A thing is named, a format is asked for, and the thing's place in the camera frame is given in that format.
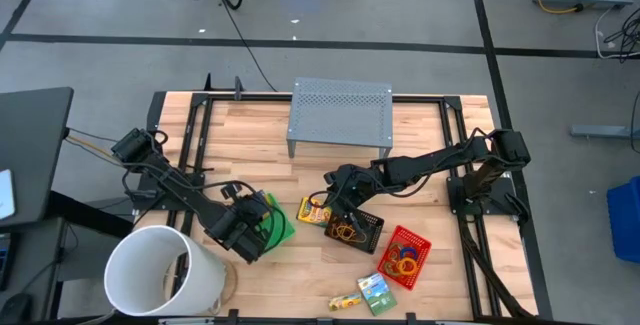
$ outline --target white bucket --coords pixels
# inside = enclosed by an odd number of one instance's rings
[[[163,286],[167,269],[185,252],[187,276],[167,301]],[[195,315],[213,307],[224,280],[225,266],[204,246],[173,228],[148,226],[129,234],[113,250],[104,288],[111,305],[127,315]]]

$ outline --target perforated metal shelf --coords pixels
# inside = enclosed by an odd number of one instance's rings
[[[391,90],[383,83],[296,79],[287,134],[290,156],[295,141],[390,149]]]

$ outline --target red plastic basket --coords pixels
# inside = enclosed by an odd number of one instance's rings
[[[394,243],[400,243],[403,247],[412,247],[418,253],[418,259],[416,263],[418,264],[418,271],[416,271],[413,275],[398,275],[394,276],[391,274],[387,274],[385,270],[385,263],[391,263],[391,270],[397,271],[395,261],[391,258],[391,245]],[[393,236],[391,236],[391,240],[389,240],[389,244],[387,245],[387,250],[385,250],[384,255],[380,259],[380,263],[378,263],[378,272],[388,277],[389,279],[397,282],[398,284],[404,286],[409,290],[413,290],[413,287],[416,285],[416,280],[418,276],[420,276],[420,272],[422,271],[422,265],[424,265],[425,260],[427,260],[427,256],[429,255],[429,251],[431,250],[431,243],[428,240],[421,238],[420,236],[414,234],[413,232],[405,229],[404,227],[398,225],[396,229],[393,231]]]

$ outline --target black basket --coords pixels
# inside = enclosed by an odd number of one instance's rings
[[[380,233],[382,233],[382,226],[384,225],[384,219],[381,219],[377,216],[371,215],[367,212],[356,210],[356,212],[362,216],[371,226],[369,229],[365,230],[365,234],[367,235],[367,239],[364,242],[353,242],[346,241],[340,237],[331,236],[331,230],[334,226],[347,225],[342,218],[338,215],[331,214],[331,218],[329,219],[329,223],[327,224],[327,228],[324,230],[324,235],[340,241],[343,244],[347,244],[351,247],[354,247],[358,250],[362,250],[366,253],[373,254],[376,251],[376,246],[378,245],[378,240],[380,239]]]

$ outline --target gray floor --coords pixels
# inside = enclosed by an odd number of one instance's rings
[[[0,28],[20,0],[0,0]],[[484,0],[494,45],[593,50],[602,10],[554,16],[530,0]],[[610,14],[616,31],[635,6]],[[249,39],[406,42],[482,46],[473,0],[245,0],[235,17]],[[236,39],[219,0],[32,0],[20,34]],[[279,90],[298,76],[390,82],[395,92],[484,94],[497,107],[484,55],[413,51],[256,48]],[[640,318],[640,265],[615,258],[606,191],[637,175],[625,141],[572,139],[574,123],[629,122],[640,65],[629,61],[499,57],[509,110],[533,161],[525,171],[554,317],[598,324]],[[0,92],[71,86],[70,125],[120,137],[143,126],[153,91],[216,86],[239,75],[266,90],[240,47],[96,45],[10,41],[0,51]],[[121,171],[63,146],[54,188],[81,201],[122,196]],[[126,214],[127,204],[112,208]],[[80,229],[65,264],[60,315],[108,311],[100,274],[114,239]]]

